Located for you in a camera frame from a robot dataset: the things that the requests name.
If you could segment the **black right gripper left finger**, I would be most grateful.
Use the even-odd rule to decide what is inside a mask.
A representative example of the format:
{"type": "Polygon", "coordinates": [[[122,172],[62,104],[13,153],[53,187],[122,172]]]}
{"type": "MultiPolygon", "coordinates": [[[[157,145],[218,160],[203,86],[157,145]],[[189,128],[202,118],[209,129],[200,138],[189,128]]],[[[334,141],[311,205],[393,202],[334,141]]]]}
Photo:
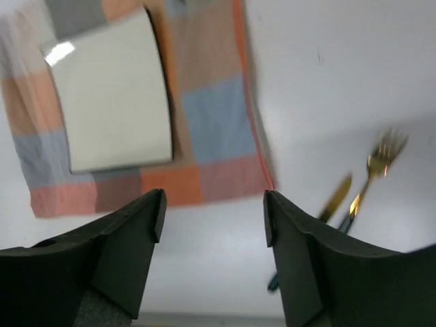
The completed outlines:
{"type": "Polygon", "coordinates": [[[117,325],[139,316],[166,193],[154,189],[124,207],[32,247],[1,251],[1,325],[117,325]]]}

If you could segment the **square white plate black rim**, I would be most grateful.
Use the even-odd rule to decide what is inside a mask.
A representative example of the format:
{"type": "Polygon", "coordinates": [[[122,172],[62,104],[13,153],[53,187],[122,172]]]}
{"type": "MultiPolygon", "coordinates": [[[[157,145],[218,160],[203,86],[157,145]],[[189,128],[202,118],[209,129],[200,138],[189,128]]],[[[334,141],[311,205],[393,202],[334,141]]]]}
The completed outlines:
{"type": "Polygon", "coordinates": [[[149,11],[41,46],[73,173],[173,159],[170,100],[149,11]]]}

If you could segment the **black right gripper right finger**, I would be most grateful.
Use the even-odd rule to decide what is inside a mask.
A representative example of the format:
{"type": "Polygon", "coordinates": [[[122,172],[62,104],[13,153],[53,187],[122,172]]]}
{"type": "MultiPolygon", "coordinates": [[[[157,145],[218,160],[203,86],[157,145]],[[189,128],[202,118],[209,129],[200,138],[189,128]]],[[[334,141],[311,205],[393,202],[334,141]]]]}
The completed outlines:
{"type": "Polygon", "coordinates": [[[434,326],[435,247],[401,253],[316,219],[278,191],[264,194],[288,326],[328,314],[333,326],[434,326]]]}

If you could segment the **gold knife green handle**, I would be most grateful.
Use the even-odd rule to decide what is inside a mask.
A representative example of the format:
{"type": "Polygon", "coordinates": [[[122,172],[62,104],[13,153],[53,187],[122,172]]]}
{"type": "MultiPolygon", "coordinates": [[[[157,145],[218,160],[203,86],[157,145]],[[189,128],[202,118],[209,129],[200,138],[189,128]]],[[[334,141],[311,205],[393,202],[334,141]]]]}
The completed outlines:
{"type": "Polygon", "coordinates": [[[352,173],[347,174],[343,180],[340,182],[339,186],[336,188],[334,193],[331,195],[327,204],[318,215],[318,219],[324,223],[328,223],[330,218],[335,214],[337,209],[340,207],[342,201],[344,201],[347,196],[349,189],[352,184],[352,173]]]}

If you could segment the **gold fork green handle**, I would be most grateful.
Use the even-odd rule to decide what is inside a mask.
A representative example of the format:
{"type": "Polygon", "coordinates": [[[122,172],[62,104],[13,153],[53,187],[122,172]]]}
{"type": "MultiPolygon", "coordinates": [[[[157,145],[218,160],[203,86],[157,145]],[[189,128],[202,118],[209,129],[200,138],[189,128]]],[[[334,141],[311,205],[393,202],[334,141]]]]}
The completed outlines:
{"type": "Polygon", "coordinates": [[[349,206],[339,225],[339,231],[347,234],[354,224],[371,183],[387,175],[388,169],[406,147],[409,136],[396,130],[387,131],[377,142],[367,159],[367,179],[349,206]]]}

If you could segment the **checkered orange blue cloth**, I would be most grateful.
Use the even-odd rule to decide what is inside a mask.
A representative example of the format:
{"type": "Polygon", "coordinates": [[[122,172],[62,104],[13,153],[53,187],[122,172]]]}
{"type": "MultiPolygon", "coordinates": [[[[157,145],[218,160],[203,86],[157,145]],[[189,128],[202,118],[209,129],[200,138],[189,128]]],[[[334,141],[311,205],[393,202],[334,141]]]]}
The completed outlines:
{"type": "Polygon", "coordinates": [[[255,126],[241,1],[25,1],[1,16],[1,94],[38,218],[114,211],[154,188],[170,206],[274,187],[255,126]],[[40,47],[151,13],[172,100],[174,160],[72,174],[55,86],[40,47]]]}

